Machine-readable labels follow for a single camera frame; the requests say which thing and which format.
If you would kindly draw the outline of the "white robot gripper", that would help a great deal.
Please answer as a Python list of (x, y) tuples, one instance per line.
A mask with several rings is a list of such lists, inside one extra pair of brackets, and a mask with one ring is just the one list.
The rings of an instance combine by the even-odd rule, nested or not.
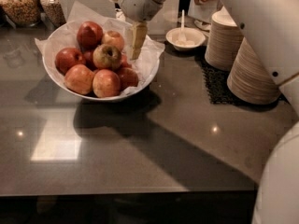
[(150, 21), (163, 6), (163, 0), (108, 0), (119, 4), (125, 16), (133, 24), (126, 31), (126, 50), (130, 60), (136, 60), (148, 32), (146, 21)]

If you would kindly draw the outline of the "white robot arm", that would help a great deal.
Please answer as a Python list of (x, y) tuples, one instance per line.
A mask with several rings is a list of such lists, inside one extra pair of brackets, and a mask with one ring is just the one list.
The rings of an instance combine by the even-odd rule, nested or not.
[[(149, 21), (164, 0), (110, 0), (133, 21)], [(201, 4), (209, 0), (195, 0)], [(220, 0), (264, 68), (299, 114), (299, 0)], [(299, 224), (299, 133), (293, 126), (268, 159), (252, 224)]]

